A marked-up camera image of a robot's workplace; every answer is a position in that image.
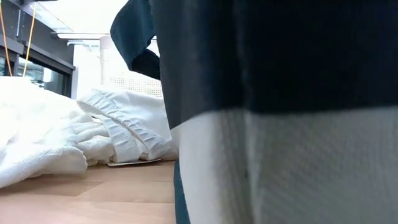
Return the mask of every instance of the ceiling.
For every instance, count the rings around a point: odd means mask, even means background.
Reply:
[[[108,34],[127,0],[58,0],[37,4],[37,18],[56,32]]]

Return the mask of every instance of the perforated panel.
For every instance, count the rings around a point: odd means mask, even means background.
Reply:
[[[109,36],[100,38],[100,47],[102,84],[163,98],[160,81],[129,71]],[[151,44],[151,50],[154,47],[157,48],[156,42]]]

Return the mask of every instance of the wooden surface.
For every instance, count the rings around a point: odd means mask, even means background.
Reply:
[[[175,224],[173,162],[90,168],[0,189],[0,223]]]

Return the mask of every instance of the pile of laundry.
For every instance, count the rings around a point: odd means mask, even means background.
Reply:
[[[177,157],[163,99],[97,88],[76,101],[0,77],[0,188],[98,163]]]

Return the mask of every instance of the orange cord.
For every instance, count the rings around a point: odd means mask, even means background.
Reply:
[[[2,28],[2,37],[3,37],[3,40],[4,40],[4,47],[6,48],[6,60],[7,60],[8,70],[9,70],[10,76],[12,76],[11,63],[10,63],[10,58],[8,56],[6,30],[4,28],[4,19],[2,18],[2,7],[1,7],[1,4],[0,4],[0,19],[1,19],[1,28]]]
[[[26,74],[27,60],[29,59],[29,52],[30,52],[30,44],[32,43],[33,27],[35,26],[35,16],[36,16],[36,4],[33,8],[32,25],[30,26],[29,42],[27,44],[27,50],[26,50],[25,68],[24,68],[24,73],[22,74],[22,77],[25,77],[25,74]]]

